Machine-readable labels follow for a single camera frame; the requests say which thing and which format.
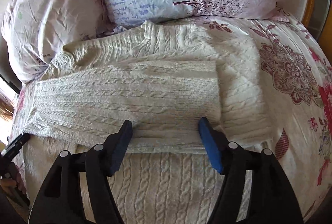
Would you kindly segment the cream cable knit cardigan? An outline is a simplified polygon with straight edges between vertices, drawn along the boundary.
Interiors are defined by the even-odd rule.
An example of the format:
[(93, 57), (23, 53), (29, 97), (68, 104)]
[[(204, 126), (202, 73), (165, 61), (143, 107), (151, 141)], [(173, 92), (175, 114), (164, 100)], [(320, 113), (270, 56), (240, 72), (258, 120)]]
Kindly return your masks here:
[(28, 193), (35, 198), (61, 150), (104, 142), (125, 120), (133, 138), (110, 187), (126, 223), (206, 223), (222, 179), (208, 162), (198, 121), (242, 146), (272, 123), (257, 45), (194, 23), (149, 21), (116, 36), (70, 43), (29, 88), (24, 129)]

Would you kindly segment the floral bed sheet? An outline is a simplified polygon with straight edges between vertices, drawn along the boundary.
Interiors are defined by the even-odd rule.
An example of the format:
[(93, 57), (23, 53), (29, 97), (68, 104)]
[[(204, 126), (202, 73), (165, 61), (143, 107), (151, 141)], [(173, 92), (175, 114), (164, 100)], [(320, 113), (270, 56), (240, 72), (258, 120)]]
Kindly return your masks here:
[[(272, 130), (267, 140), (250, 146), (226, 136), (249, 150), (272, 150), (292, 185), (303, 219), (308, 220), (331, 188), (331, 65), (319, 44), (294, 19), (185, 18), (160, 25), (182, 22), (224, 37), (247, 34), (255, 41)], [(25, 130), (29, 88), (37, 79), (20, 96), (18, 131)]]

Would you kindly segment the white pink wrinkled pillow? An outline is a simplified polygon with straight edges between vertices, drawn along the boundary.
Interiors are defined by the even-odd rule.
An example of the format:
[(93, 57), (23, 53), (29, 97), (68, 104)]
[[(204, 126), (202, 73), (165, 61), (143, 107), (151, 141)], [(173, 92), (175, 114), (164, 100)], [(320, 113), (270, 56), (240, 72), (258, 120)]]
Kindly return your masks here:
[(22, 83), (44, 72), (64, 45), (114, 28), (104, 0), (10, 0), (1, 26), (11, 69)]

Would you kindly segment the wooden headboard frame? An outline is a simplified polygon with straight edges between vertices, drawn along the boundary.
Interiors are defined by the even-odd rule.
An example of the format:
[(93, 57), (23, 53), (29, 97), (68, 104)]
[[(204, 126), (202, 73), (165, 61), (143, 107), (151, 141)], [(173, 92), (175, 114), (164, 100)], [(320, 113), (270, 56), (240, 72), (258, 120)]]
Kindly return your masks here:
[(302, 23), (315, 40), (324, 39), (331, 25), (331, 0), (307, 0)]

